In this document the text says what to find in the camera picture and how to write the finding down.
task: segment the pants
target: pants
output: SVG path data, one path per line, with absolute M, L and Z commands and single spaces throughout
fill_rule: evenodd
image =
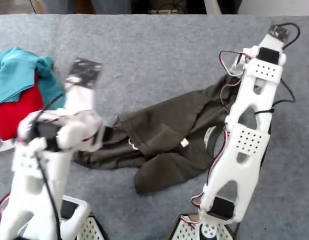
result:
M 75 14 L 75 0 L 41 0 L 47 14 Z M 96 14 L 131 14 L 131 0 L 91 0 Z

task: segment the white perforated base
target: white perforated base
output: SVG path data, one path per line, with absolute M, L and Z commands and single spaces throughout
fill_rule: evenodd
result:
M 216 230 L 210 229 L 210 226 L 202 226 L 202 231 L 204 231 L 205 235 L 209 233 L 213 233 Z M 219 224 L 216 231 L 217 240 L 233 240 L 228 229 L 224 226 Z M 176 227 L 175 231 L 172 233 L 171 240 L 198 240 L 199 236 L 196 238 L 195 236 L 195 229 L 191 227 L 188 223 L 180 220 L 178 226 Z
M 81 232 L 77 236 L 77 240 L 105 240 L 95 219 L 88 217 L 85 224 L 82 225 Z

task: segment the white tag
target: white tag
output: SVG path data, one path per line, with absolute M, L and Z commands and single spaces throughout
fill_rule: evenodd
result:
M 181 142 L 181 145 L 185 148 L 186 146 L 188 146 L 189 145 L 189 142 L 188 142 L 188 140 L 187 139 L 183 139 Z
M 203 141 L 204 141 L 204 145 L 205 145 L 206 149 L 207 149 L 207 146 L 208 146 L 208 140 L 210 138 L 210 135 L 215 128 L 216 128 L 216 126 L 209 127 L 208 130 L 206 131 L 205 135 L 204 135 Z

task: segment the clothing pile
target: clothing pile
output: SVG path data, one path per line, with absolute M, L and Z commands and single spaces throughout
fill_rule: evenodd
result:
M 15 138 L 22 119 L 63 93 L 52 66 L 51 57 L 39 57 L 16 46 L 0 52 L 0 139 Z M 50 109 L 64 104 L 61 97 Z
M 122 113 L 108 127 L 103 147 L 78 152 L 87 168 L 137 167 L 136 192 L 153 193 L 182 184 L 207 171 L 239 86 L 220 90 L 238 78 L 224 76 L 215 85 L 188 92 L 136 112 Z

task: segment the red cloth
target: red cloth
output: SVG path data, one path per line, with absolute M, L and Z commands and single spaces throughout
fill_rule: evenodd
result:
M 0 104 L 0 137 L 8 140 L 17 136 L 18 125 L 29 113 L 44 107 L 43 99 L 35 75 L 34 86 L 20 94 L 19 101 L 3 102 Z

